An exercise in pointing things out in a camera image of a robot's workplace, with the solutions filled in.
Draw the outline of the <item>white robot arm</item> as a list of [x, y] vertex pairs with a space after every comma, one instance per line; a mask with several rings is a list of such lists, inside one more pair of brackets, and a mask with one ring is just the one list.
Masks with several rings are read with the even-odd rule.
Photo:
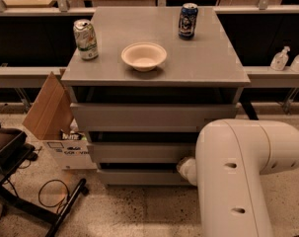
[[198, 188], [202, 237], [273, 237], [261, 175], [299, 167], [299, 130], [280, 121], [220, 119], [200, 132], [178, 172]]

